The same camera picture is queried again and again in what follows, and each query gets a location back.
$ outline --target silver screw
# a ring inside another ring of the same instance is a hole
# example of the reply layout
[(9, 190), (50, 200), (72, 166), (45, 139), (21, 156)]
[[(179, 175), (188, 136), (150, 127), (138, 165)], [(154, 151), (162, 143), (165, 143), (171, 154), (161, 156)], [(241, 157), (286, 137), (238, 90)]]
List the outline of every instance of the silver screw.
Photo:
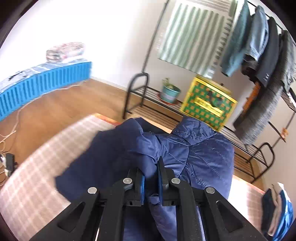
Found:
[(89, 194), (95, 194), (95, 193), (97, 192), (97, 189), (96, 189), (95, 187), (91, 187), (91, 188), (89, 188), (89, 189), (87, 190), (87, 192), (88, 192)]
[(173, 184), (179, 184), (180, 182), (181, 182), (181, 181), (180, 181), (179, 178), (176, 178), (176, 177), (175, 177), (175, 178), (172, 179), (172, 183), (173, 183)]
[(209, 194), (213, 194), (215, 192), (215, 189), (212, 188), (212, 187), (207, 187), (206, 192), (209, 193)]
[(127, 178), (125, 178), (125, 179), (123, 180), (123, 183), (125, 183), (125, 184), (131, 184), (132, 181), (133, 181), (133, 180), (132, 180), (131, 178), (127, 177)]

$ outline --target potted plant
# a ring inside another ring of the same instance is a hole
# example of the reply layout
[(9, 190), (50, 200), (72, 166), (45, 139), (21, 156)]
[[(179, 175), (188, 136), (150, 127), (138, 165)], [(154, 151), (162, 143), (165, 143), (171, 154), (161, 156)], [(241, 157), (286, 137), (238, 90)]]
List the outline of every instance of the potted plant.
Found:
[(165, 78), (163, 80), (163, 91), (160, 94), (160, 98), (165, 102), (174, 104), (180, 92), (181, 90), (178, 87), (170, 84), (169, 78)]

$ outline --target denim shirt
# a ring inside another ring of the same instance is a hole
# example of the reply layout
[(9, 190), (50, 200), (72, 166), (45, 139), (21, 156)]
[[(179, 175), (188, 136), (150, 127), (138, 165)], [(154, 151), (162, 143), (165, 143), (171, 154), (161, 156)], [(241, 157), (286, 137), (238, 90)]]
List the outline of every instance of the denim shirt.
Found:
[(268, 23), (263, 7), (257, 6), (246, 44), (245, 54), (258, 61), (268, 41)]
[(250, 26), (251, 15), (248, 1), (245, 0), (220, 64), (222, 67), (222, 73), (227, 77), (230, 77), (233, 72), (235, 72), (240, 67), (243, 61), (246, 52), (245, 47), (249, 36)]

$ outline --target pink plaid blanket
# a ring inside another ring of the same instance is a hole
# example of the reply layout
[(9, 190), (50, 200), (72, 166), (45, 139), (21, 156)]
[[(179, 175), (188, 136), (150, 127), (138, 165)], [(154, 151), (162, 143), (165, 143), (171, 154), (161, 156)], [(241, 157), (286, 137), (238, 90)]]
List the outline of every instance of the pink plaid blanket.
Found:
[[(69, 126), (25, 160), (0, 191), (0, 213), (19, 241), (28, 241), (70, 203), (55, 189), (60, 175), (98, 131), (119, 123), (94, 114)], [(234, 176), (229, 202), (257, 229), (263, 191)]]

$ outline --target blue slatted crate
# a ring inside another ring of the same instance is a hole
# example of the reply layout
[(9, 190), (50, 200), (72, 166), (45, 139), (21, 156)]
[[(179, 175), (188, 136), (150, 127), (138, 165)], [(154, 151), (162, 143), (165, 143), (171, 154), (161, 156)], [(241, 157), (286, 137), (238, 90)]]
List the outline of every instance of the blue slatted crate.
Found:
[(91, 62), (46, 70), (21, 80), (0, 93), (0, 121), (29, 101), (49, 91), (90, 78)]

